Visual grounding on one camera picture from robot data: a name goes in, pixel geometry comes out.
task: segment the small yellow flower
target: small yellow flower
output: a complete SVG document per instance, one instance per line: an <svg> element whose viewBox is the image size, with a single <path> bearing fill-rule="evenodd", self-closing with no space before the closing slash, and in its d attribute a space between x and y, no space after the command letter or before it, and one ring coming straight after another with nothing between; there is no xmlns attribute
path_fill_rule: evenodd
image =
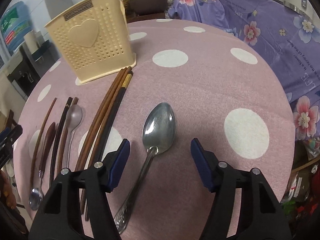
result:
<svg viewBox="0 0 320 240"><path fill-rule="evenodd" d="M285 36L285 29L279 30L279 33L280 33L281 36Z"/></svg>

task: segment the silver spoon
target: silver spoon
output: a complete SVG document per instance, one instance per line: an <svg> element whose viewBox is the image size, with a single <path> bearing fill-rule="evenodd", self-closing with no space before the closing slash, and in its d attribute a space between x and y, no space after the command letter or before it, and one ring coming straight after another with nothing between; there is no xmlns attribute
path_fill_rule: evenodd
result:
<svg viewBox="0 0 320 240"><path fill-rule="evenodd" d="M41 189L42 178L44 176L45 165L47 163L48 155L49 155L55 134L56 134L56 123L53 122L48 128L47 134L45 135L45 139L44 139L44 150L41 156L40 167L39 167L40 187L33 188L29 196L29 205L32 210L37 210L39 208L43 198L43 192Z"/></svg>
<svg viewBox="0 0 320 240"><path fill-rule="evenodd" d="M175 134L176 119L173 110L168 103L160 103L151 111L142 130L142 142L147 151L147 158L140 170L136 184L114 218L120 234L128 225L139 188L149 170L153 158L171 147Z"/></svg>
<svg viewBox="0 0 320 240"><path fill-rule="evenodd" d="M70 106L66 116L66 127L68 129L68 135L67 135L65 149L68 149L68 151L63 155L62 168L69 167L70 149L71 149L71 142L74 136L74 130L81 123L82 116L83 116L82 108L80 106L78 105Z"/></svg>

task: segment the hand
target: hand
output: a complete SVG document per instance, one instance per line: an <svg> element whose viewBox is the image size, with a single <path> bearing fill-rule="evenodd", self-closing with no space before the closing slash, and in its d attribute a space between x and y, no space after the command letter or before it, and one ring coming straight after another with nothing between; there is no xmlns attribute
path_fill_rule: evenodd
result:
<svg viewBox="0 0 320 240"><path fill-rule="evenodd" d="M12 192L12 188L9 183L9 180L7 179L7 176L3 171L1 171L1 176L4 180L4 186L3 186L3 189L1 190L1 195L3 194L6 197L7 206L12 209L15 209L17 207L17 202Z"/></svg>

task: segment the black chopstick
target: black chopstick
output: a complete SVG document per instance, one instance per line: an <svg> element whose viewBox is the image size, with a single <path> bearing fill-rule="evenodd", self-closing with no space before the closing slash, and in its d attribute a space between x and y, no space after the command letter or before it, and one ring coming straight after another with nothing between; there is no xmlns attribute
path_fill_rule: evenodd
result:
<svg viewBox="0 0 320 240"><path fill-rule="evenodd" d="M108 138L109 138L109 134L110 134L113 122L114 122L114 120L116 118L117 112L119 110L119 107L120 107L120 104L122 102L123 96L124 96L124 94L125 94L125 92L127 90L127 87L128 87L128 85L130 83L132 75L133 75L133 72L129 71L128 74L127 74L126 79L124 80L124 83L123 83L122 87L120 88L120 90L119 90L119 92L117 94L117 97L116 97L116 100L115 100L115 102L114 102L114 104L112 106L109 118L107 120L107 123L106 123L104 129L103 129L103 133L101 135L101 140L100 140L100 142L98 144L97 153L96 153L96 155L94 157L94 162L93 163L96 163L96 162L102 160L103 152L104 152L104 149L106 147L106 144L107 144L107 141L108 141ZM86 221L89 220L88 205L86 206L86 209L85 209L85 220Z"/></svg>
<svg viewBox="0 0 320 240"><path fill-rule="evenodd" d="M64 122L66 121L66 116L67 112L70 108L71 102L72 102L72 97L69 97L66 106L63 109L60 122L57 128L57 133L56 133L56 138L54 139L54 144L53 144L53 149L52 149L52 156L51 156L51 165L50 165L50 180L49 180L49 186L51 186L53 180L54 180L54 170L56 166L56 159L57 159L57 152L59 148L59 142L60 142L60 137L63 129Z"/></svg>

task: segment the polka dot tablecloth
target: polka dot tablecloth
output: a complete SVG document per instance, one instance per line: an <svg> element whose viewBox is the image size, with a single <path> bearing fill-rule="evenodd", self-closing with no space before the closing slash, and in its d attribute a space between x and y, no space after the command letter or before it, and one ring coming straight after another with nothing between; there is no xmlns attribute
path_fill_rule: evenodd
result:
<svg viewBox="0 0 320 240"><path fill-rule="evenodd" d="M191 157L194 137L234 168L261 169L280 200L292 166L295 130L286 95L268 64L241 40L196 22L135 22L129 24L129 32L137 66L105 149L105 154L116 150L123 138L131 143L119 186L108 194L113 215L146 158L141 131L160 102L172 106L177 134L172 148L153 161L122 239L199 239L214 194L202 185ZM77 96L83 109L71 145L70 168L74 169L86 133L115 76L80 85L66 61L60 59L30 95L19 120L23 134L15 144L14 167L20 196L31 217L35 216L28 207L31 158L53 98L58 99L44 134L52 122L59 122L69 96ZM229 235L236 232L240 201L237 191ZM88 235L92 235L90 228L84 222Z"/></svg>

